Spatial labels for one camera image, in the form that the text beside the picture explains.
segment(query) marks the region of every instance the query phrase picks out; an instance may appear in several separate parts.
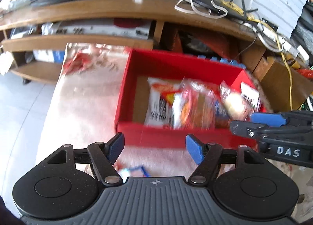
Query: shelf caster wheel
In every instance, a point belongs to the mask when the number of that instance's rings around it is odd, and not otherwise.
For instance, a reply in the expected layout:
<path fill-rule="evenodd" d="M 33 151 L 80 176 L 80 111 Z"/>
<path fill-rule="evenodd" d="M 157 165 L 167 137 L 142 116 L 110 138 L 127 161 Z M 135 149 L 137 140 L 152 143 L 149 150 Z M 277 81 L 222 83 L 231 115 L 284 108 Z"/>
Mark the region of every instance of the shelf caster wheel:
<path fill-rule="evenodd" d="M 32 82 L 31 80 L 23 79 L 23 85 L 27 85 L 29 82 Z"/>

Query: cardboard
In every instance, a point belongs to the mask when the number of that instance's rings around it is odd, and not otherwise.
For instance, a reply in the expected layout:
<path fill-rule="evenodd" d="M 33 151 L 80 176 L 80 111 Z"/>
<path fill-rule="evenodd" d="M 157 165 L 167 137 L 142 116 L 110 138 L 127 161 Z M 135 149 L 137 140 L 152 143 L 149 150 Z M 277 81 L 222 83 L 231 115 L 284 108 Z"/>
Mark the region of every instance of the cardboard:
<path fill-rule="evenodd" d="M 298 109 L 313 92 L 313 83 L 291 69 L 292 107 Z M 274 57 L 262 58 L 253 75 L 260 81 L 271 108 L 275 112 L 290 111 L 289 73 L 282 62 Z"/>
<path fill-rule="evenodd" d="M 164 81 L 179 84 L 181 80 L 162 79 Z M 147 109 L 149 105 L 150 86 L 147 76 L 138 76 L 135 100 L 134 100 L 134 113 L 132 122 L 143 124 L 145 122 Z"/>

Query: red object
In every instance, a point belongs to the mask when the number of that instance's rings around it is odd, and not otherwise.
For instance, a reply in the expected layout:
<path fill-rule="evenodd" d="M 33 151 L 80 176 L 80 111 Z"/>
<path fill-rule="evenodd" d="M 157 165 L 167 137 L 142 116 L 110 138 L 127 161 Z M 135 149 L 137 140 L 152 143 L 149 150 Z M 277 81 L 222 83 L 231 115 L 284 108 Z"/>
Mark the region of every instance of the red object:
<path fill-rule="evenodd" d="M 72 74 L 77 71 L 84 71 L 91 63 L 91 58 L 89 54 L 82 53 L 81 51 L 77 52 L 73 58 L 67 59 L 63 65 L 63 73 Z"/>
<path fill-rule="evenodd" d="M 313 80 L 313 70 L 298 69 L 297 72 L 309 80 Z"/>
<path fill-rule="evenodd" d="M 124 72 L 115 115 L 116 132 L 124 133 L 126 145 L 185 148 L 186 135 L 192 133 L 205 143 L 219 143 L 224 148 L 236 149 L 238 145 L 256 147 L 255 140 L 232 135 L 228 129 L 173 130 L 133 123 L 132 115 L 138 76 L 176 80 L 191 78 L 218 85 L 225 81 L 228 86 L 239 92 L 241 82 L 255 88 L 245 71 L 239 67 L 178 53 L 133 49 Z"/>
<path fill-rule="evenodd" d="M 147 21 L 140 18 L 114 18 L 113 24 L 120 28 L 136 28 L 143 26 Z"/>

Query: black cable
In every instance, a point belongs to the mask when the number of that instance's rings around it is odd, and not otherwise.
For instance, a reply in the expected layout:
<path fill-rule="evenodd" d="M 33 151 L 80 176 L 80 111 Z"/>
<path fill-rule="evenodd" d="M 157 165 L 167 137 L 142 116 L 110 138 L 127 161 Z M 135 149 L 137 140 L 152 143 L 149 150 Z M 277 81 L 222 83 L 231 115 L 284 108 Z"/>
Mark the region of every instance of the black cable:
<path fill-rule="evenodd" d="M 244 50 L 242 50 L 242 51 L 234 58 L 234 60 L 235 60 L 237 57 L 239 57 L 243 52 L 245 52 L 246 50 L 248 50 L 248 49 L 255 43 L 255 41 L 256 41 L 257 38 L 258 38 L 258 33 L 256 33 L 256 36 L 255 36 L 254 41 L 253 41 L 249 46 L 247 46 Z"/>

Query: floor tile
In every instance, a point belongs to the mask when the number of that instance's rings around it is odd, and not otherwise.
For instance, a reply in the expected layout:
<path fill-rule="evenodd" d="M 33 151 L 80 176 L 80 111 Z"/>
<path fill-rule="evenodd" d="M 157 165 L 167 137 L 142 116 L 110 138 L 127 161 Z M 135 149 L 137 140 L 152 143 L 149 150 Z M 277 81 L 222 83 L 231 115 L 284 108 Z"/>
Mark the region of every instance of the floor tile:
<path fill-rule="evenodd" d="M 30 111 L 46 115 L 51 103 L 55 85 L 45 85 Z"/>
<path fill-rule="evenodd" d="M 22 84 L 22 78 L 9 72 L 0 75 L 0 102 L 29 110 L 44 85 L 38 82 Z"/>
<path fill-rule="evenodd" d="M 28 111 L 0 103 L 0 193 L 7 163 Z"/>
<path fill-rule="evenodd" d="M 13 202 L 12 190 L 16 181 L 35 166 L 38 144 L 45 116 L 30 111 L 13 147 L 2 188 L 2 198 L 7 208 L 19 216 Z"/>

